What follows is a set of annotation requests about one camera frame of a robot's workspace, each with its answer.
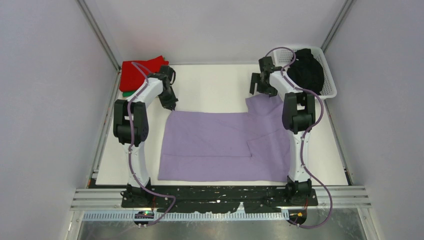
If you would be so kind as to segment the lavender t-shirt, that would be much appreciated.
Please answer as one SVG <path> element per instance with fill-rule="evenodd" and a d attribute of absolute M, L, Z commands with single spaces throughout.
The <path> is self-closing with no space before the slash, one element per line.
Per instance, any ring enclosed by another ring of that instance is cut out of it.
<path fill-rule="evenodd" d="M 158 179 L 161 181 L 285 182 L 290 140 L 282 123 L 283 100 L 258 94 L 247 111 L 173 111 L 165 124 Z"/>

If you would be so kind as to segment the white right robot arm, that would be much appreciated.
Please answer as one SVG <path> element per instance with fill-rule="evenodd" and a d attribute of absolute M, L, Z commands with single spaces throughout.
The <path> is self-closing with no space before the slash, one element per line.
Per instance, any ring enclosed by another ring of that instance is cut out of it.
<path fill-rule="evenodd" d="M 283 97 L 281 121 L 290 144 L 290 169 L 283 197 L 291 205 L 299 205 L 313 190 L 311 176 L 305 167 L 308 165 L 309 128 L 316 122 L 315 95 L 294 83 L 283 67 L 274 64 L 272 57 L 262 57 L 258 64 L 260 72 L 251 75 L 249 93 Z"/>

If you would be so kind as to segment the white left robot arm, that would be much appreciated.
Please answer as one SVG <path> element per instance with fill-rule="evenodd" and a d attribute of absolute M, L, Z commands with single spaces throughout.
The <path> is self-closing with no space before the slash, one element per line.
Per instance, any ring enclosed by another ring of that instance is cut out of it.
<path fill-rule="evenodd" d="M 134 200 L 141 207 L 148 207 L 155 197 L 175 200 L 175 196 L 153 192 L 148 189 L 151 177 L 145 158 L 145 142 L 149 135 L 147 109 L 154 99 L 161 106 L 174 111 L 177 97 L 173 90 L 175 70 L 169 65 L 161 65 L 159 71 L 144 73 L 146 67 L 137 62 L 131 63 L 145 78 L 143 84 L 127 99 L 118 99 L 113 106 L 113 135 L 122 144 L 127 157 L 129 177 L 127 192 L 135 193 Z"/>

